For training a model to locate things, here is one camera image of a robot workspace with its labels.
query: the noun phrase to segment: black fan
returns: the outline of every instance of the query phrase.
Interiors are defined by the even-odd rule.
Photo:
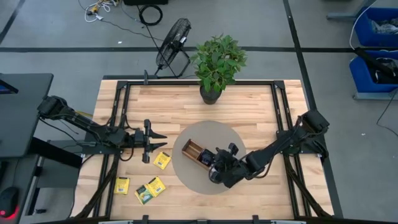
[[[178,78],[181,77],[185,69],[187,69],[191,61],[189,60],[189,56],[187,55],[187,53],[182,48],[184,46],[184,43],[187,41],[187,36],[190,29],[191,23],[188,19],[184,18],[179,19],[170,29],[156,57],[156,78]],[[180,51],[188,59],[188,62],[185,65],[184,69],[181,71],[181,73],[177,76],[158,77],[157,73],[159,72],[159,70],[167,68]]]

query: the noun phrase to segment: wooden tabletop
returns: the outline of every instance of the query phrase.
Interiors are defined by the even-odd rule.
[[[117,80],[101,82],[93,118],[99,124],[105,123],[110,117],[116,83]],[[298,115],[307,111],[303,89],[300,80],[285,80],[285,85],[290,112],[295,122]],[[280,107],[283,109],[279,91],[278,94]],[[122,105],[123,96],[122,92],[119,107]],[[130,126],[140,128],[143,128],[145,119],[150,119],[152,129],[168,137],[159,139],[159,142],[166,141],[168,144],[150,155],[150,164],[141,162],[142,149],[135,149],[130,161],[119,163],[118,176],[130,178],[130,186],[127,195],[114,196],[112,219],[140,220],[143,215],[149,215],[151,220],[248,220],[253,215],[259,215],[260,219],[293,218],[285,167],[280,155],[275,157],[267,177],[242,180],[218,195],[202,195],[188,189],[175,175],[172,163],[169,163],[165,170],[152,164],[159,151],[172,153],[174,141],[182,130],[203,120],[230,125],[243,140],[246,153],[262,149],[275,141],[277,122],[271,89],[268,86],[227,86],[215,105],[204,104],[197,85],[132,86],[127,117]],[[282,118],[287,129],[285,117]],[[126,149],[123,158],[129,157],[130,153],[131,150]],[[81,168],[72,215],[76,215],[95,192],[102,158],[101,155],[94,156]],[[320,159],[315,154],[302,154],[300,158],[308,190],[325,211],[333,213]],[[155,176],[160,177],[166,190],[147,204],[141,205],[134,191]],[[106,190],[100,214],[104,213],[107,193]],[[304,215],[297,188],[296,194],[300,214]]]

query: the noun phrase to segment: fan stand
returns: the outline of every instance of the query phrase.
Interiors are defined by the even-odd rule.
[[[183,75],[183,73],[185,72],[185,70],[187,69],[187,67],[188,67],[188,65],[191,63],[191,60],[189,59],[189,56],[188,56],[188,54],[184,51],[184,50],[182,50],[182,49],[180,49],[180,51],[186,56],[186,58],[188,59],[188,61],[187,61],[187,64],[185,65],[185,67],[182,69],[182,71],[180,72],[180,74],[179,75],[177,75],[177,76],[166,76],[166,77],[159,77],[159,76],[157,76],[157,73],[159,72],[159,70],[161,70],[162,69],[162,66],[159,66],[159,67],[157,67],[157,70],[156,70],[156,72],[155,72],[155,77],[156,78],[158,78],[158,79],[161,79],[161,78],[180,78],[182,75]]]

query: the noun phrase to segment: concrete floor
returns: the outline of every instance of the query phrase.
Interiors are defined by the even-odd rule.
[[[81,0],[82,5],[94,0]],[[290,0],[302,47],[349,47],[352,22],[328,21],[331,11],[353,11],[361,0]],[[0,30],[6,25],[17,1],[3,0]],[[398,7],[394,0],[379,0],[377,7]],[[137,15],[135,7],[124,7]],[[241,46],[294,47],[282,1],[275,0],[170,0],[162,22],[151,27],[164,38],[180,17],[192,23],[186,46],[195,46],[212,35],[230,34]],[[102,13],[104,19],[136,32],[147,32],[130,20],[120,8]],[[84,21],[77,0],[26,0],[9,32],[4,47],[154,47],[150,39],[119,30],[109,24]],[[354,45],[358,40],[354,36]],[[50,95],[65,98],[76,110],[92,113],[103,75],[142,75],[156,69],[156,52],[69,52],[0,53],[1,73],[52,73]],[[301,79],[294,52],[248,52],[247,67],[237,78]],[[354,101],[356,91],[348,68],[354,54],[305,53],[304,59],[320,112],[331,123],[326,134],[331,166],[345,218],[398,222],[398,139],[376,126],[386,101]],[[175,70],[183,60],[176,58]],[[189,67],[185,76],[192,75]],[[398,104],[393,102],[381,123],[398,131]],[[84,133],[74,135],[84,138]],[[64,134],[39,124],[35,135],[43,140],[68,139]],[[45,222],[65,218],[72,205],[72,189],[47,189],[39,206],[51,210],[22,220]]]

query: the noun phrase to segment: blue plastic container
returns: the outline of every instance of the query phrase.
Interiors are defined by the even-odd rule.
[[[371,20],[385,21],[398,18],[398,9],[370,8],[355,25],[356,35],[363,46],[398,47],[398,34],[377,34],[372,29]]]
[[[392,58],[398,60],[398,52],[386,51],[366,51],[374,58]],[[360,57],[356,57],[349,64],[349,69],[353,74],[354,82],[358,93],[389,93],[398,88],[398,84],[376,84],[373,82],[366,62]]]

